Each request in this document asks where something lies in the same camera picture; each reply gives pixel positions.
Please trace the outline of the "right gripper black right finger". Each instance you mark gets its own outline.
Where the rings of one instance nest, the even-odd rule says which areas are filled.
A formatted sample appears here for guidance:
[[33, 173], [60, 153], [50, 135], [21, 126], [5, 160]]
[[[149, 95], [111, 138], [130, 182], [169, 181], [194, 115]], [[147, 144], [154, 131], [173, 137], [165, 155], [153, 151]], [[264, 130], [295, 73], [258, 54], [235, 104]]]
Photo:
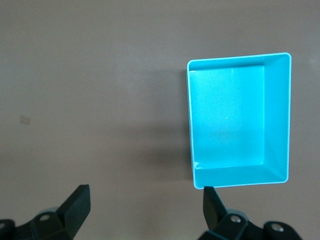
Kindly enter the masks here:
[[226, 208], [214, 187], [203, 190], [203, 215], [208, 227], [201, 240], [259, 240], [260, 228], [239, 210]]

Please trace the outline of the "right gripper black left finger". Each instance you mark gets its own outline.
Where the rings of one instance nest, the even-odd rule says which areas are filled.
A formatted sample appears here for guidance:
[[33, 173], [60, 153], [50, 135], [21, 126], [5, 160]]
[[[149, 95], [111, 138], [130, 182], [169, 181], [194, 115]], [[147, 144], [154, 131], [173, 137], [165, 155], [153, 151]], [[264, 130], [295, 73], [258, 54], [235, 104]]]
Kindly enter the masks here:
[[79, 185], [55, 210], [45, 211], [18, 226], [16, 240], [72, 240], [91, 210], [90, 187]]

